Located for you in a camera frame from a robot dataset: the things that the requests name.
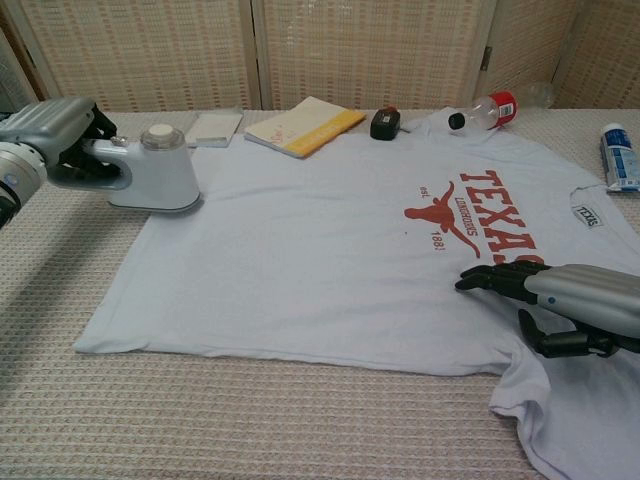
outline wall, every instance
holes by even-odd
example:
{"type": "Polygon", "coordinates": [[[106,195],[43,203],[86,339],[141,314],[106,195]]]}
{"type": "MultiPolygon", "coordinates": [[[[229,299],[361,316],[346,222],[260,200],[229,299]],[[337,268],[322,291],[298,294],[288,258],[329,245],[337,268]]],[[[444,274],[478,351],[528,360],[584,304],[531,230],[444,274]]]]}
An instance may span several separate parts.
{"type": "Polygon", "coordinates": [[[259,107],[238,0],[5,2],[31,37],[50,94],[105,110],[259,107]]]}
{"type": "Polygon", "coordinates": [[[580,5],[579,0],[499,0],[488,41],[491,59],[476,96],[551,81],[580,5]]]}
{"type": "Polygon", "coordinates": [[[13,48],[0,31],[0,112],[15,112],[36,100],[13,48]]]}
{"type": "Polygon", "coordinates": [[[640,2],[588,2],[554,85],[556,108],[640,108],[640,2]]]}
{"type": "Polygon", "coordinates": [[[354,108],[464,104],[494,8],[485,0],[265,1],[272,106],[307,95],[354,108]]]}

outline table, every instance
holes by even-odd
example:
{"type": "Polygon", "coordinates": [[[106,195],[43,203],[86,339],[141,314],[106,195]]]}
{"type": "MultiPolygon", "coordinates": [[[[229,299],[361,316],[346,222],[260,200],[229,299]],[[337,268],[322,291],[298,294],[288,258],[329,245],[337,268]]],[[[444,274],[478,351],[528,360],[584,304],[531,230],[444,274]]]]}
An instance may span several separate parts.
{"type": "MultiPolygon", "coordinates": [[[[109,114],[128,135],[195,115],[109,114]]],[[[240,129],[269,115],[246,112],[240,129]]],[[[614,121],[640,148],[633,110],[537,112],[509,129],[604,179],[598,135],[614,121]]],[[[640,232],[640,195],[615,201],[640,232]]],[[[0,478],[543,478],[514,421],[488,411],[491,375],[76,354],[146,218],[46,185],[0,231],[0,478]]]]}

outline texas longhorns logo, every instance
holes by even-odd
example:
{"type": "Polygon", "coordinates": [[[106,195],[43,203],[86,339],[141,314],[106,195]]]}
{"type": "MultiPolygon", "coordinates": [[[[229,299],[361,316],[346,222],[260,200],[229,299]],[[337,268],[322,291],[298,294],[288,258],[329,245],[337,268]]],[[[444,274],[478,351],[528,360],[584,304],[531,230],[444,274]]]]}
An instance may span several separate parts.
{"type": "Polygon", "coordinates": [[[426,220],[427,222],[437,223],[443,232],[451,232],[458,237],[462,242],[469,245],[476,254],[477,258],[480,258],[480,250],[478,247],[469,240],[464,233],[456,228],[455,216],[453,210],[449,207],[448,202],[453,194],[453,182],[449,182],[449,190],[440,199],[434,198],[433,205],[425,208],[407,208],[404,211],[404,216],[411,218],[412,220],[426,220]]]}

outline spray can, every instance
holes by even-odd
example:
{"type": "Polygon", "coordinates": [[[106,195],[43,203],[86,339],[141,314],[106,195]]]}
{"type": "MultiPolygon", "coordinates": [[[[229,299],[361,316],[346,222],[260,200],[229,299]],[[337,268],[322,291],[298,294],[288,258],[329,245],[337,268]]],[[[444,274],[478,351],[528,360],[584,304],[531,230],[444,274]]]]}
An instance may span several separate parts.
{"type": "Polygon", "coordinates": [[[600,155],[610,192],[640,191],[638,157],[629,136],[619,123],[605,125],[600,132],[600,155]]]}

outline plastic bottle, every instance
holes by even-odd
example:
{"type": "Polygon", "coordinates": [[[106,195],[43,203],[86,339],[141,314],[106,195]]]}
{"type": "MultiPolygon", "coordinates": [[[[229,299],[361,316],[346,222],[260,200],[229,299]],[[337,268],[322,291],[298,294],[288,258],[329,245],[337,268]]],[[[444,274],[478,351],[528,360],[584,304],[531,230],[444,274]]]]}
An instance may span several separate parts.
{"type": "Polygon", "coordinates": [[[449,117],[449,128],[459,130],[474,126],[482,130],[499,127],[514,119],[524,109],[549,108],[554,101],[550,83],[538,82],[511,91],[492,93],[449,117]]]}
{"type": "Polygon", "coordinates": [[[640,191],[640,165],[626,130],[619,123],[605,125],[600,132],[600,154],[610,192],[640,191]]]}

